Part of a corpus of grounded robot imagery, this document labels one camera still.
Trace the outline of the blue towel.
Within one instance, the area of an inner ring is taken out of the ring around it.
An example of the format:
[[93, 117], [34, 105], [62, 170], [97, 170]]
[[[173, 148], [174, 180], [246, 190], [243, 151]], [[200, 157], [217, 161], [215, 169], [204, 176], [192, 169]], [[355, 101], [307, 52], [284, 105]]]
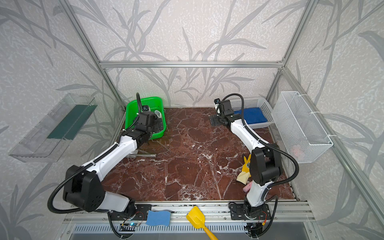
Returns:
[[244, 109], [244, 119], [250, 125], [266, 123], [268, 121], [260, 108]]

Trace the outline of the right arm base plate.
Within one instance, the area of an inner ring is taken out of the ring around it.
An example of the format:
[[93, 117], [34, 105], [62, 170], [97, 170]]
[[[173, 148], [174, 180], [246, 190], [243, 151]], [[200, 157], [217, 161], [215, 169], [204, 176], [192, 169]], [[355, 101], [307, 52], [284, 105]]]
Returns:
[[229, 203], [231, 220], [270, 220], [271, 211], [268, 204], [252, 207], [248, 203]]

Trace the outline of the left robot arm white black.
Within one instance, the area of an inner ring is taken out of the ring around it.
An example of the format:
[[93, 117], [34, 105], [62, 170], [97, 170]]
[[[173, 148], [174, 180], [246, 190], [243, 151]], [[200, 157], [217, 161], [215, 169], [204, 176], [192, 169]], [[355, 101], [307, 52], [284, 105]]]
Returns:
[[137, 107], [127, 105], [127, 128], [121, 130], [112, 146], [82, 166], [67, 169], [65, 180], [48, 198], [48, 210], [55, 214], [80, 211], [118, 212], [128, 218], [135, 215], [135, 200], [108, 192], [102, 182], [108, 173], [124, 158], [149, 140], [161, 138], [166, 130], [163, 100], [160, 97], [141, 99]]

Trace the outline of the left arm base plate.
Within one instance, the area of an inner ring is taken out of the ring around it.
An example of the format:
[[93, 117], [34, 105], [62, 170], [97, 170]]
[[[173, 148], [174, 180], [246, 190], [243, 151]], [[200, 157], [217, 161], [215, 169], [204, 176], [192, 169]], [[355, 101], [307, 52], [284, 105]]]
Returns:
[[136, 205], [135, 213], [128, 217], [124, 213], [112, 212], [111, 219], [112, 221], [146, 221], [148, 219], [148, 213], [152, 209], [151, 204], [138, 204]]

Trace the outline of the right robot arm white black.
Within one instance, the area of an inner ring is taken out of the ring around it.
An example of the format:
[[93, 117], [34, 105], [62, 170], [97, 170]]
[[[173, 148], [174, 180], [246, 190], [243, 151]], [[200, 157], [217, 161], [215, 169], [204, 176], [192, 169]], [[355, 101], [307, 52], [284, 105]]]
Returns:
[[[269, 190], [294, 180], [299, 174], [299, 164], [293, 156], [280, 150], [277, 144], [270, 144], [257, 135], [246, 123], [245, 100], [242, 95], [229, 94], [222, 100], [215, 99], [214, 103], [216, 114], [210, 116], [211, 125], [228, 127], [250, 151], [250, 161], [246, 167], [249, 168], [252, 184], [239, 216], [241, 219], [254, 220], [263, 214], [268, 219], [266, 196]], [[287, 179], [279, 181], [283, 173], [282, 156], [291, 160], [295, 171]]]

